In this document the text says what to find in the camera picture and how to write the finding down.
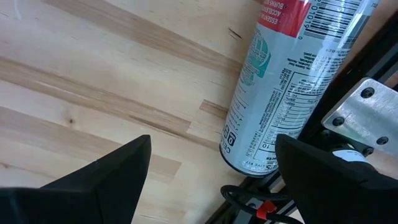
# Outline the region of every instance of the screw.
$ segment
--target screw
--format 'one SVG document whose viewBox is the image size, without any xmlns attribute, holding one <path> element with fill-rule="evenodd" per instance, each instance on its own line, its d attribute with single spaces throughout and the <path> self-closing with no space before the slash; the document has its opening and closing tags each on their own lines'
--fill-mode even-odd
<svg viewBox="0 0 398 224">
<path fill-rule="evenodd" d="M 362 91 L 361 96 L 362 96 L 362 98 L 366 99 L 366 98 L 373 96 L 373 94 L 374 94 L 374 88 L 367 87 L 366 89 L 364 89 Z"/>
<path fill-rule="evenodd" d="M 323 134 L 324 137 L 327 138 L 327 137 L 330 136 L 330 131 L 329 131 L 329 130 L 323 130 L 323 131 L 322 131 L 322 134 Z"/>
<path fill-rule="evenodd" d="M 342 118 L 342 117 L 335 118 L 335 119 L 333 119 L 333 121 L 331 123 L 336 127 L 340 126 L 340 125 L 344 124 L 344 118 Z"/>
<path fill-rule="evenodd" d="M 372 147 L 367 147 L 366 149 L 363 150 L 363 155 L 368 156 L 371 155 L 374 152 L 374 149 Z"/>
<path fill-rule="evenodd" d="M 384 144 L 387 144 L 387 142 L 388 142 L 388 138 L 387 137 L 380 137 L 377 141 L 376 141 L 376 143 L 377 144 L 379 144 L 379 145 L 384 145 Z"/>
</svg>

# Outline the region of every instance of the can label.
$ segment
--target can label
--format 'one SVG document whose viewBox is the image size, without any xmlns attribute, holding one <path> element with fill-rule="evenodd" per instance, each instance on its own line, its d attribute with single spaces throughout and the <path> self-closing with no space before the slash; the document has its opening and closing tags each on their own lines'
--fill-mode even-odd
<svg viewBox="0 0 398 224">
<path fill-rule="evenodd" d="M 378 2 L 264 1 L 221 137 L 235 169 L 277 169 L 276 136 L 299 136 Z"/>
</svg>

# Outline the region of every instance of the wire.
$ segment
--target wire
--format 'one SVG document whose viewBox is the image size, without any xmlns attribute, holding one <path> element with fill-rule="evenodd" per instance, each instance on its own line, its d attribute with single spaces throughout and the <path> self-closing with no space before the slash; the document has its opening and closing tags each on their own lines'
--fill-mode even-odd
<svg viewBox="0 0 398 224">
<path fill-rule="evenodd" d="M 221 194 L 223 195 L 225 200 L 227 202 L 229 202 L 232 206 L 237 207 L 240 210 L 247 212 L 248 214 L 255 216 L 255 217 L 257 216 L 257 210 L 255 208 L 245 205 L 244 203 L 240 202 L 238 199 L 236 199 L 231 194 L 235 194 L 235 196 L 237 196 L 237 195 L 243 196 L 244 195 L 244 196 L 256 198 L 259 200 L 270 200 L 270 201 L 290 200 L 290 197 L 287 194 L 281 194 L 281 193 L 264 194 L 261 192 L 253 192 L 250 190 L 246 190 L 241 187 L 233 186 L 233 185 L 222 186 Z M 273 221 L 273 222 L 286 223 L 286 224 L 302 224 L 302 222 L 300 222 L 292 217 L 288 217 L 285 215 L 279 215 L 279 214 L 275 214 L 275 213 L 267 214 L 267 220 Z"/>
</svg>

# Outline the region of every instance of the white component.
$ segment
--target white component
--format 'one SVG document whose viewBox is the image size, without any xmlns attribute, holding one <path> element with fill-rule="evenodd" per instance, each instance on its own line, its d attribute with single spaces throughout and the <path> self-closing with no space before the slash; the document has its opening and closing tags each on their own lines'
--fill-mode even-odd
<svg viewBox="0 0 398 224">
<path fill-rule="evenodd" d="M 360 152 L 351 149 L 334 151 L 333 155 L 340 157 L 347 162 L 365 162 L 370 164 Z"/>
<path fill-rule="evenodd" d="M 232 167 L 277 169 L 276 136 L 299 136 L 378 2 L 264 1 L 220 143 Z"/>
</svg>

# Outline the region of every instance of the wooden plank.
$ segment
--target wooden plank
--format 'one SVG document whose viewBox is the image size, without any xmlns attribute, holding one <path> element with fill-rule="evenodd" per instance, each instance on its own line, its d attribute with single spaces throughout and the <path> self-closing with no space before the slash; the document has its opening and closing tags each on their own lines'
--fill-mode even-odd
<svg viewBox="0 0 398 224">
<path fill-rule="evenodd" d="M 53 177 L 47 177 L 9 164 L 0 164 L 0 187 L 41 187 L 54 180 Z"/>
<path fill-rule="evenodd" d="M 131 223 L 165 224 L 170 223 L 147 215 L 135 215 Z"/>
<path fill-rule="evenodd" d="M 369 162 L 381 174 L 387 175 L 398 180 L 398 157 L 387 154 L 380 150 L 375 150 L 367 157 Z"/>
<path fill-rule="evenodd" d="M 225 118 L 220 118 L 207 111 L 199 110 L 191 122 L 187 133 L 214 142 L 213 148 L 217 149 L 224 124 Z"/>
<path fill-rule="evenodd" d="M 262 4 L 262 0 L 107 1 L 241 63 Z"/>
<path fill-rule="evenodd" d="M 227 106 L 236 78 L 123 39 L 39 0 L 0 2 L 0 55 L 191 120 L 206 98 Z"/>
<path fill-rule="evenodd" d="M 0 107 L 0 140 L 0 163 L 54 179 L 80 169 L 121 146 L 3 107 Z M 149 178 L 169 183 L 181 164 L 152 155 Z"/>
<path fill-rule="evenodd" d="M 208 100 L 204 100 L 199 109 L 201 109 L 202 111 L 206 111 L 209 114 L 215 115 L 221 119 L 225 119 L 228 113 L 227 108 L 217 105 Z"/>
<path fill-rule="evenodd" d="M 181 209 L 172 209 L 168 206 L 159 205 L 156 201 L 140 201 L 137 208 L 139 220 L 157 223 L 178 223 L 181 221 L 185 212 Z"/>
<path fill-rule="evenodd" d="M 241 64 L 104 0 L 44 0 L 112 33 L 215 70 L 240 72 Z"/>
<path fill-rule="evenodd" d="M 29 96 L 30 100 L 24 104 L 19 103 L 25 96 Z M 61 170 L 47 170 L 51 164 L 51 159 L 44 160 L 50 158 L 45 156 L 47 151 L 66 156 L 73 155 L 83 160 L 95 159 L 95 156 L 101 155 L 93 152 L 107 153 L 111 150 L 106 149 L 107 145 L 114 145 L 115 149 L 141 134 L 150 134 L 152 159 L 141 201 L 155 204 L 151 204 L 153 213 L 138 208 L 137 211 L 143 212 L 137 212 L 137 215 L 155 217 L 155 222 L 201 223 L 223 201 L 219 193 L 220 187 L 224 184 L 238 184 L 243 179 L 243 176 L 232 171 L 223 162 L 218 151 L 146 125 L 126 121 L 8 82 L 0 82 L 0 113 L 8 118 L 9 124 L 4 126 L 4 129 L 13 133 L 7 134 L 14 136 L 9 138 L 10 141 L 19 139 L 20 142 L 27 142 L 29 147 L 41 146 L 41 142 L 54 145 L 56 142 L 62 143 L 63 139 L 76 138 L 75 142 L 82 142 L 79 145 L 73 143 L 72 149 L 69 148 L 71 146 L 62 146 L 60 149 L 42 146 L 37 150 L 37 156 L 32 157 L 34 160 L 25 168 L 30 172 L 51 172 L 50 175 L 59 175 L 57 172 Z M 55 137 L 49 133 L 51 130 L 57 133 L 53 134 Z M 92 142 L 92 145 L 87 146 L 87 141 Z M 7 161 L 22 166 L 25 159 L 13 155 L 9 156 Z M 65 170 L 77 168 L 71 166 Z"/>
<path fill-rule="evenodd" d="M 0 80 L 56 96 L 120 118 L 141 122 L 195 143 L 216 149 L 214 143 L 186 131 L 190 122 L 110 92 L 0 58 Z"/>
<path fill-rule="evenodd" d="M 398 71 L 392 74 L 384 84 L 390 88 L 394 88 L 396 85 L 398 85 Z"/>
</svg>

